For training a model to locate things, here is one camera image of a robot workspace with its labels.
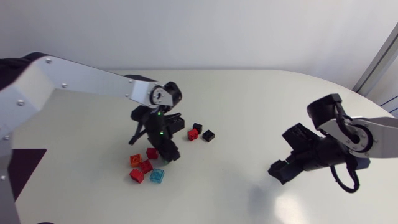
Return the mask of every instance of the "white table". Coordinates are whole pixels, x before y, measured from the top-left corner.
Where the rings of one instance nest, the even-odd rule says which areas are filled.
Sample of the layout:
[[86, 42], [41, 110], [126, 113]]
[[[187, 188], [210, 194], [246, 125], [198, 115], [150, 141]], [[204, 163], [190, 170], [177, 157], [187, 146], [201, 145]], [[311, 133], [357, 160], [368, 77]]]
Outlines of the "white table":
[[[14, 148], [47, 148], [16, 205], [22, 223], [398, 223], [396, 159], [372, 159], [358, 172], [361, 188], [344, 192], [328, 168], [281, 185], [267, 170], [291, 151], [282, 133], [301, 122], [315, 131], [307, 105], [339, 93], [348, 115], [388, 116], [346, 88], [277, 70], [125, 71], [174, 81], [186, 128], [174, 135], [181, 158], [163, 166], [161, 184], [129, 177], [129, 156], [146, 158], [146, 137], [131, 147], [136, 127], [129, 100], [56, 92], [19, 127]], [[216, 134], [190, 142], [194, 122]], [[345, 166], [339, 175], [351, 186]]]

